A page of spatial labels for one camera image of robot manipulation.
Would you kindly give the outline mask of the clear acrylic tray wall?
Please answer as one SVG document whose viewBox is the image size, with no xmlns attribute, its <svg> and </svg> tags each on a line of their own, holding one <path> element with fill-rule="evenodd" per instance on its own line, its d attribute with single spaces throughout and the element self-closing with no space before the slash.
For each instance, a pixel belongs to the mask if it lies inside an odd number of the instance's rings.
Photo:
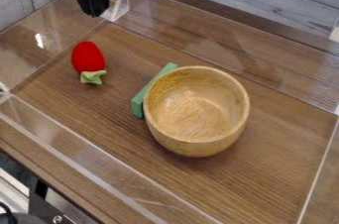
<svg viewBox="0 0 339 224">
<path fill-rule="evenodd" d="M 102 224 L 222 224 L 0 82 L 0 150 Z"/>
</svg>

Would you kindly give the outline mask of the black table leg bracket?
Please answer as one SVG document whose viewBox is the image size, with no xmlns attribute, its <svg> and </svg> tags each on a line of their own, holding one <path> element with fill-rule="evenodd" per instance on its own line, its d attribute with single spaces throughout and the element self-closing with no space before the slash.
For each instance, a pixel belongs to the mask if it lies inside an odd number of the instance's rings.
<svg viewBox="0 0 339 224">
<path fill-rule="evenodd" d="M 42 180 L 30 189 L 28 212 L 47 224 L 76 224 L 68 216 L 47 201 L 48 186 Z"/>
</svg>

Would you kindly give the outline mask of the red plush strawberry toy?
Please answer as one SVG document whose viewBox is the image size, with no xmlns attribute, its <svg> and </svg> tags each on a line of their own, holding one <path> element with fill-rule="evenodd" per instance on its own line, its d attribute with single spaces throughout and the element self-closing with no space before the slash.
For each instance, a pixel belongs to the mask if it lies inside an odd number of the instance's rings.
<svg viewBox="0 0 339 224">
<path fill-rule="evenodd" d="M 72 66 L 81 75 L 81 82 L 102 85 L 102 76 L 107 74 L 106 59 L 94 42 L 78 43 L 72 51 Z"/>
</svg>

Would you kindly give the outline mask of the green rectangular block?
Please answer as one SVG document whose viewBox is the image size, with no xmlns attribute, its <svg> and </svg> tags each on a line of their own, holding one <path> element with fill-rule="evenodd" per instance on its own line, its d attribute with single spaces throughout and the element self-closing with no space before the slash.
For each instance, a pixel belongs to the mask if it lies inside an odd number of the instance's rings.
<svg viewBox="0 0 339 224">
<path fill-rule="evenodd" d="M 147 90 L 150 88 L 150 85 L 153 82 L 158 79 L 161 75 L 163 75 L 170 70 L 175 69 L 178 67 L 178 64 L 169 62 L 165 67 L 159 70 L 159 72 L 154 75 L 149 83 L 143 86 L 143 88 L 139 90 L 137 95 L 131 99 L 131 114 L 138 118 L 142 119 L 145 117 L 143 112 L 143 99 L 145 95 L 147 93 Z"/>
</svg>

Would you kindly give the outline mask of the clear acrylic corner bracket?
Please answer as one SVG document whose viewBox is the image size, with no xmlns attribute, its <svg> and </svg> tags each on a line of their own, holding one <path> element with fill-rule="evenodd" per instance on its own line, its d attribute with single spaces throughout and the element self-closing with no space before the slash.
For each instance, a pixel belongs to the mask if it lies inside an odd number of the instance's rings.
<svg viewBox="0 0 339 224">
<path fill-rule="evenodd" d="M 129 11 L 130 0 L 110 0 L 109 9 L 101 17 L 109 22 L 115 22 Z"/>
</svg>

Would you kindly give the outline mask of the light wooden bowl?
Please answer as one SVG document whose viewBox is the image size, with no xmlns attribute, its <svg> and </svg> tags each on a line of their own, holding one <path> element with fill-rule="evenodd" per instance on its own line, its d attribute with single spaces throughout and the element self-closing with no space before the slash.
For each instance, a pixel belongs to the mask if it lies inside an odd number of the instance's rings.
<svg viewBox="0 0 339 224">
<path fill-rule="evenodd" d="M 150 85 L 143 100 L 149 130 L 173 153 L 191 158 L 225 151 L 245 130 L 251 100 L 241 82 L 209 66 L 182 66 Z"/>
</svg>

